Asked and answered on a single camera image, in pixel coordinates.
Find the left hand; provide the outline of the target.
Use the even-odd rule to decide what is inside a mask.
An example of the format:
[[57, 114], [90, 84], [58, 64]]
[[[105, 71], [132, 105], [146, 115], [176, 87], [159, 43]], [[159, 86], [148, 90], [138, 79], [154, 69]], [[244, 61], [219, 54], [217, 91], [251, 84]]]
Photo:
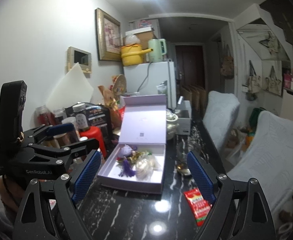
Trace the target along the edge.
[[6, 176], [0, 177], [0, 198], [5, 207], [17, 212], [24, 193], [19, 185], [8, 180]]

